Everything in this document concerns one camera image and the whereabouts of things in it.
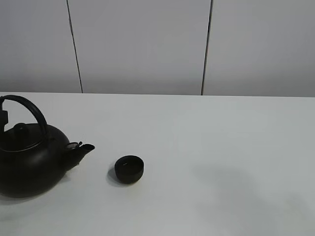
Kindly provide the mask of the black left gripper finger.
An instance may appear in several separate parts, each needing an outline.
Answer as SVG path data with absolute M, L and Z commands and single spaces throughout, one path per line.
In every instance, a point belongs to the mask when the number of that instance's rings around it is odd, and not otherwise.
M 0 131 L 4 131 L 4 127 L 8 124 L 8 112 L 0 110 Z

